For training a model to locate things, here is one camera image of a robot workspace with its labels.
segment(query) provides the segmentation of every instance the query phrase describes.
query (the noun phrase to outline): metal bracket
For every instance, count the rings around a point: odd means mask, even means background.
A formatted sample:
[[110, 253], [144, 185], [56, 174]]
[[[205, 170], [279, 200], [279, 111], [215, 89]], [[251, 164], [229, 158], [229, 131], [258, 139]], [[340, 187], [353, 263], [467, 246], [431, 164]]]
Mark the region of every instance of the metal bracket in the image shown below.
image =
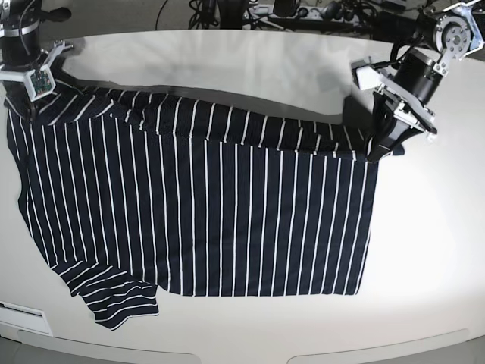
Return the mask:
[[6, 20], [10, 17], [11, 0], [0, 0], [2, 4], [0, 20]]
[[417, 117], [419, 122], [424, 125], [425, 130], [433, 129], [434, 113], [425, 109], [420, 101], [408, 90], [402, 88], [385, 74], [376, 71], [371, 66], [359, 67], [352, 71], [356, 76], [355, 83], [359, 89], [365, 90], [380, 87], [382, 93], [384, 92], [384, 89], [387, 89], [387, 91], [390, 91], [393, 95], [399, 96], [399, 98], [412, 109], [413, 114]]
[[4, 71], [2, 65], [0, 66], [0, 81], [23, 83], [30, 101], [50, 95], [56, 86], [51, 72], [52, 63], [62, 52], [71, 48], [72, 46], [66, 45], [64, 41], [56, 42], [42, 66], [27, 72]]
[[443, 10], [444, 12], [452, 11], [453, 13], [466, 19], [468, 26], [470, 27], [471, 32], [473, 33], [473, 38], [471, 40], [470, 48], [468, 52], [465, 53], [464, 57], [476, 51], [480, 51], [485, 45], [485, 42], [483, 41], [482, 33], [480, 32], [477, 22], [473, 18], [473, 14], [471, 12], [473, 9], [473, 6], [481, 1], [482, 0], [473, 0], [472, 2], [468, 2], [468, 3], [459, 2]]

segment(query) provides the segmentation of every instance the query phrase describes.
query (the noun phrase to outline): cable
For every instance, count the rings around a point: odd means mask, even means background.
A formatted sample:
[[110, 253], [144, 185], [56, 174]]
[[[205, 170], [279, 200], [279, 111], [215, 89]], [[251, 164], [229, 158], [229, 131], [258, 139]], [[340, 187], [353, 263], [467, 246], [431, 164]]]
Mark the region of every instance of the cable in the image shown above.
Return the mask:
[[155, 22], [155, 30], [158, 30], [158, 22], [160, 21], [161, 12], [164, 10], [165, 5], [167, 3], [168, 3], [168, 0], [165, 0], [165, 2], [163, 3], [163, 5], [160, 7], [160, 11], [158, 12], [158, 15], [157, 15], [157, 21]]
[[30, 50], [27, 48], [27, 44], [25, 43], [25, 39], [23, 38], [23, 33], [22, 33], [22, 23], [23, 23], [23, 17], [25, 17], [25, 14], [29, 11], [29, 9], [32, 7], [32, 5], [36, 2], [36, 0], [32, 0], [28, 6], [25, 7], [25, 9], [22, 12], [22, 15], [20, 16], [20, 20], [18, 21], [18, 33], [20, 34], [20, 41], [22, 42], [23, 49], [25, 49], [25, 52], [27, 55], [30, 57], [31, 53]]
[[[391, 51], [390, 61], [371, 64], [372, 68], [378, 70], [379, 68], [385, 68], [400, 64], [414, 47], [419, 46], [419, 43], [423, 41], [423, 38], [423, 36], [419, 36], [418, 38], [413, 39], [410, 44], [409, 42], [395, 43], [393, 45], [393, 50]], [[401, 57], [397, 58], [397, 53], [403, 46], [409, 46], [409, 48], [401, 55]]]
[[215, 18], [209, 20], [207, 14], [202, 11], [203, 0], [190, 0], [189, 6], [195, 12], [189, 20], [189, 29], [209, 29], [210, 26], [219, 26], [219, 22]]

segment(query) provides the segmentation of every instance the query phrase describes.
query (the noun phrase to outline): white table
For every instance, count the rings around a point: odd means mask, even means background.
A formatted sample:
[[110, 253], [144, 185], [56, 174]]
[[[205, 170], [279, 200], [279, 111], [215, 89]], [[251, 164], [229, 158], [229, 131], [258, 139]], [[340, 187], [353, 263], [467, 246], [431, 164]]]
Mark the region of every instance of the white table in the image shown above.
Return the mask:
[[[390, 52], [378, 42], [275, 32], [132, 33], [84, 42], [66, 64], [75, 77], [226, 91], [337, 119], [351, 89], [349, 62]], [[158, 317], [131, 319], [113, 333], [94, 324], [31, 241], [17, 210], [20, 178], [2, 111], [0, 300], [44, 310], [56, 337], [193, 353], [211, 364], [285, 363], [463, 328], [468, 338], [484, 335], [484, 80], [485, 64], [455, 63], [430, 104], [438, 140], [414, 138], [406, 156], [381, 163], [358, 296], [191, 298], [160, 289]]]

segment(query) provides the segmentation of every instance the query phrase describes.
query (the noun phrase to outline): black cable bundle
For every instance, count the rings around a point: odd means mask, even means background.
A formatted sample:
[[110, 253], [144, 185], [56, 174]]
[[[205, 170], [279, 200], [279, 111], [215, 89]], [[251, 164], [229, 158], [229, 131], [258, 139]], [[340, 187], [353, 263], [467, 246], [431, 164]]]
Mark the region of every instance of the black cable bundle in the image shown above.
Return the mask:
[[189, 29], [209, 29], [210, 26], [219, 26], [219, 22], [214, 17], [214, 0], [190, 0], [189, 6], [195, 12], [190, 18]]

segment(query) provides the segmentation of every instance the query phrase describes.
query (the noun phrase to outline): floor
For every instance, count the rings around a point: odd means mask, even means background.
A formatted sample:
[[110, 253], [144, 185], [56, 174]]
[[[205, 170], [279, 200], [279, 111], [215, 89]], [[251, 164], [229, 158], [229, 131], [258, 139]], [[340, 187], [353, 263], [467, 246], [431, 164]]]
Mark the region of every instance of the floor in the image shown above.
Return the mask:
[[[2, 364], [123, 364], [31, 347], [0, 337]], [[463, 344], [371, 364], [485, 364], [485, 337]]]
[[[443, 7], [450, 0], [440, 0]], [[274, 0], [259, 0], [260, 4]], [[302, 0], [303, 4], [325, 6], [330, 0]], [[63, 24], [45, 24], [42, 27], [44, 39], [59, 37], [74, 38], [95, 34], [139, 32], [154, 30], [159, 8], [164, 0], [45, 0], [47, 8], [68, 6], [73, 17]], [[424, 0], [408, 0], [408, 8], [424, 3]], [[189, 0], [168, 0], [162, 12], [158, 29], [185, 30], [193, 11]]]

